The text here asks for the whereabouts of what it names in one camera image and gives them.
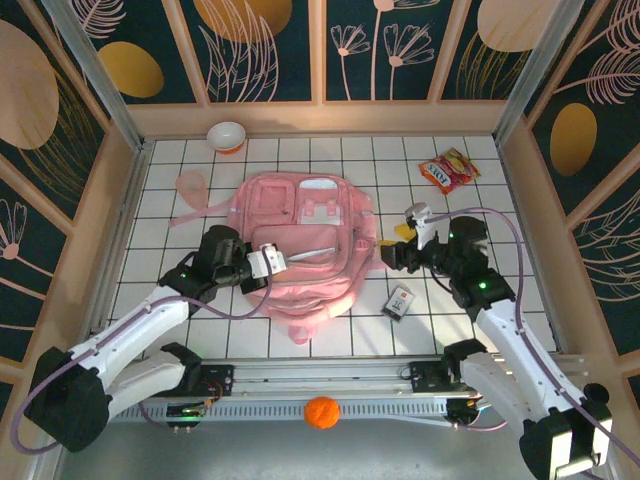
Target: backpack strap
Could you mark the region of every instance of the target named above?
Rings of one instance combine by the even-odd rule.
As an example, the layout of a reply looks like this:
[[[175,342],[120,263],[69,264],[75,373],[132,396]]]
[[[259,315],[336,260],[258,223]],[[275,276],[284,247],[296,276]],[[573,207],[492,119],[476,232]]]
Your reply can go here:
[[[169,228],[177,227],[178,225],[191,222],[192,220],[196,220],[202,217],[207,217],[211,214],[218,213],[222,210],[226,210],[231,204],[232,200],[233,200],[233,197],[217,205],[203,208],[202,210],[196,210],[195,212],[187,213],[186,215],[182,215],[180,217],[174,217],[169,220]]]

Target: white bowl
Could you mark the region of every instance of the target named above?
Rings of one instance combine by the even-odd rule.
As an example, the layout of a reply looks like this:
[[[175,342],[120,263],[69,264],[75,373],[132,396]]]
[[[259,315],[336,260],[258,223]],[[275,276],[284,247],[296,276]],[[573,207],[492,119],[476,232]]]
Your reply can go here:
[[[218,123],[207,133],[207,141],[216,151],[229,154],[242,147],[247,136],[242,125],[236,122]]]

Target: pink cup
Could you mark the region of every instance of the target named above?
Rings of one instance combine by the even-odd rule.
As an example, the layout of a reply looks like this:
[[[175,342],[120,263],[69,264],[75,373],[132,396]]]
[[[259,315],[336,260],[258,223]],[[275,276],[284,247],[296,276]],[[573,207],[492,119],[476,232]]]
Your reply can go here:
[[[200,172],[184,172],[176,179],[176,189],[194,210],[202,210],[209,204],[207,185]]]

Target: pink backpack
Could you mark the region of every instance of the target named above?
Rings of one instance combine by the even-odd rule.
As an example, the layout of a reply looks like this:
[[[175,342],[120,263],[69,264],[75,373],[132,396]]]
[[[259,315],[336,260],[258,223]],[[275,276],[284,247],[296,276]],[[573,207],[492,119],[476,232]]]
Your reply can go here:
[[[317,324],[352,307],[376,245],[365,193],[331,175],[265,173],[240,186],[227,220],[254,250],[275,243],[288,259],[263,313],[289,324],[295,343],[306,343]],[[264,292],[247,298],[255,306]]]

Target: backpack pocket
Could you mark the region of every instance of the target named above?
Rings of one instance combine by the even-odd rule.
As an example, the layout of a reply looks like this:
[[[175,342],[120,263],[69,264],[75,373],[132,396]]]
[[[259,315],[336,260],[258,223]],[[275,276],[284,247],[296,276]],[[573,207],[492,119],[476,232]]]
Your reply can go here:
[[[333,225],[273,225],[253,232],[254,249],[275,243],[287,260],[278,283],[326,281],[339,274],[349,259],[345,229]]]
[[[254,225],[291,223],[295,213],[296,188],[279,178],[259,178],[253,187],[247,220]]]

